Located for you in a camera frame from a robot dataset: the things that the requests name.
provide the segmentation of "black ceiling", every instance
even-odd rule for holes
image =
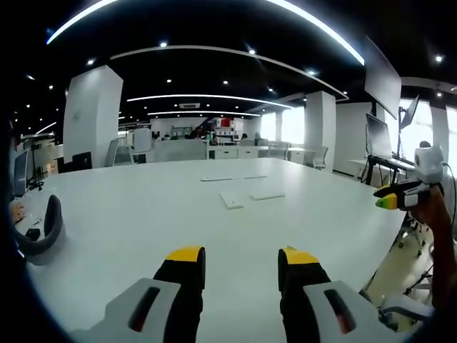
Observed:
[[[36,131],[53,121],[61,127],[64,91],[71,78],[103,64],[124,80],[121,110],[127,119],[132,115],[145,120],[150,111],[173,111],[174,104],[184,102],[126,102],[131,97],[221,94],[275,101],[297,92],[326,89],[283,67],[217,51],[166,50],[109,59],[115,54],[158,46],[161,41],[169,45],[255,49],[259,55],[298,69],[315,69],[320,79],[347,91],[351,100],[366,99],[364,70],[354,57],[301,17],[264,0],[118,0],[46,45],[50,32],[97,1],[48,1],[46,6],[41,1],[30,1],[11,12],[14,32],[5,43],[11,63],[6,71],[9,90],[4,108],[10,114],[17,112],[15,124],[21,133],[29,133],[28,127]],[[454,1],[290,2],[327,23],[362,55],[363,38],[368,35],[401,76],[457,82]],[[442,64],[434,61],[437,54],[445,56]],[[90,58],[96,59],[93,66],[86,65]],[[27,74],[35,81],[27,79]],[[228,85],[223,85],[223,80],[229,81]],[[235,100],[198,102],[210,104],[216,111],[248,111],[257,106]]]

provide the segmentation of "cable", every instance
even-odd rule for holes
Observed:
[[[451,224],[451,229],[454,228],[454,221],[456,220],[456,209],[457,209],[457,186],[456,186],[456,179],[454,178],[454,173],[452,172],[452,168],[449,164],[443,163],[443,165],[447,166],[449,168],[449,171],[451,172],[452,175],[452,182],[454,183],[454,213],[452,215],[452,224]]]

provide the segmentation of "curved light strip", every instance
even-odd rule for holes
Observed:
[[[76,24],[78,21],[83,19],[85,16],[88,16],[90,13],[94,13],[97,9],[100,9],[109,4],[112,4],[115,1],[117,1],[117,0],[101,0],[101,1],[97,2],[96,4],[88,7],[87,9],[84,9],[82,12],[79,12],[73,18],[68,20],[64,25],[60,26],[59,29],[56,32],[54,32],[54,34],[51,36],[51,38],[48,39],[46,44],[51,43],[54,39],[56,39],[58,36],[60,36],[65,30],[67,30],[70,26]]]
[[[314,81],[317,81],[320,84],[323,84],[324,86],[330,88],[332,91],[340,94],[344,99],[349,100],[349,97],[346,96],[342,91],[339,91],[338,89],[336,89],[335,87],[331,86],[330,84],[327,84],[326,82],[322,81],[320,78],[312,76],[312,75],[304,72],[303,70],[297,69],[297,68],[295,68],[293,66],[289,66],[288,64],[285,64],[283,62],[277,61],[275,59],[270,59],[268,57],[260,56],[260,55],[257,55],[257,54],[250,54],[248,52],[241,51],[241,50],[219,48],[217,46],[206,46],[206,45],[168,45],[168,46],[166,46],[164,48],[161,48],[160,46],[155,46],[155,47],[152,47],[152,48],[145,48],[145,49],[128,51],[128,52],[124,52],[123,54],[111,56],[109,59],[111,59],[111,60],[120,59],[121,57],[131,56],[131,55],[135,55],[135,54],[142,54],[144,52],[151,52],[151,51],[158,51],[158,50],[177,50],[177,49],[190,49],[190,50],[193,49],[193,50],[210,50],[210,51],[228,52],[230,54],[238,54],[238,55],[251,57],[252,59],[261,59],[262,61],[270,62],[272,64],[276,64],[277,66],[282,66],[283,68],[287,68],[287,69],[289,69],[291,71],[294,71],[296,73],[304,75],[304,76],[306,76],[306,77],[308,77],[310,79],[313,79]]]
[[[154,112],[148,113],[148,116],[158,116],[159,114],[187,114],[187,113],[197,113],[197,114],[233,114],[236,116],[260,116],[260,114],[252,113],[238,113],[238,112],[225,112],[225,111],[170,111],[170,112]]]
[[[54,123],[44,127],[43,129],[41,129],[40,131],[36,132],[35,134],[40,134],[41,132],[43,132],[46,129],[49,129],[51,126],[54,126],[55,124],[57,124],[57,121],[55,121]]]
[[[75,23],[77,23],[78,21],[83,19],[85,16],[88,16],[89,14],[95,12],[97,9],[105,7],[115,1],[117,1],[117,0],[101,0],[101,1],[97,2],[96,4],[88,7],[87,9],[84,9],[82,12],[78,13],[73,18],[68,20],[64,25],[62,25],[51,36],[51,38],[48,39],[46,44],[51,43],[55,38],[57,38],[59,35],[61,35],[70,26],[74,25]],[[318,28],[320,28],[322,31],[324,31],[326,34],[328,34],[331,38],[335,39],[339,44],[341,44],[343,46],[343,48],[345,48],[352,56],[354,56],[362,66],[365,65],[365,61],[363,60],[363,57],[347,41],[345,41],[343,39],[343,37],[341,37],[327,24],[323,23],[322,21],[317,19],[312,14],[308,13],[307,11],[301,9],[300,7],[293,5],[290,2],[285,1],[285,0],[266,0],[266,1],[271,2],[272,4],[275,4],[277,6],[280,6],[283,9],[287,9],[288,11],[291,11],[291,12],[297,14],[298,16],[302,17],[303,19],[309,21],[310,23],[316,25]]]
[[[298,6],[295,6],[291,4],[288,1],[285,0],[266,0],[268,2],[271,2],[272,4],[278,5],[282,7],[283,9],[287,9],[290,12],[293,12],[303,19],[309,21],[313,25],[316,25],[318,28],[320,28],[322,31],[324,31],[326,34],[328,34],[331,38],[335,39],[339,44],[343,46],[352,56],[356,58],[356,60],[362,65],[365,65],[365,60],[363,57],[347,42],[341,37],[339,34],[337,34],[332,28],[330,28],[327,24],[323,23],[319,19],[317,19],[315,16],[312,14],[309,14],[307,11],[301,9]]]
[[[244,101],[254,101],[261,102],[263,104],[270,104],[275,106],[285,107],[287,109],[292,109],[292,106],[280,104],[278,102],[260,100],[260,99],[251,99],[251,98],[242,98],[240,96],[229,96],[229,95],[210,95],[210,94],[170,94],[170,95],[153,95],[153,96],[144,96],[142,98],[133,98],[127,99],[129,101],[139,101],[139,100],[148,100],[148,99],[160,99],[160,98],[222,98],[222,99],[235,99],[235,100],[244,100]]]

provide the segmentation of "black stand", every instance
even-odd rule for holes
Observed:
[[[41,191],[43,189],[42,188],[43,182],[41,181],[42,180],[41,170],[39,171],[35,165],[35,150],[37,150],[37,149],[39,149],[39,147],[37,145],[35,145],[35,144],[31,145],[31,160],[32,160],[32,164],[34,166],[34,174],[31,177],[28,184],[29,184],[30,190],[38,188],[38,190]]]

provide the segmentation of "computer monitor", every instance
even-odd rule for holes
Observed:
[[[14,189],[15,197],[22,197],[27,190],[27,160],[29,158],[29,150],[24,151],[17,156],[14,161]]]
[[[381,50],[366,37],[365,91],[391,116],[398,117],[401,96],[401,77]]]
[[[408,110],[406,111],[405,115],[403,116],[403,119],[401,120],[401,125],[400,127],[404,129],[408,125],[410,125],[413,122],[414,114],[416,113],[417,110],[417,105],[419,104],[419,95],[411,102],[411,105],[409,105]]]
[[[387,124],[378,118],[366,115],[368,122],[368,141],[371,144],[371,153],[384,157],[392,156],[391,138]]]

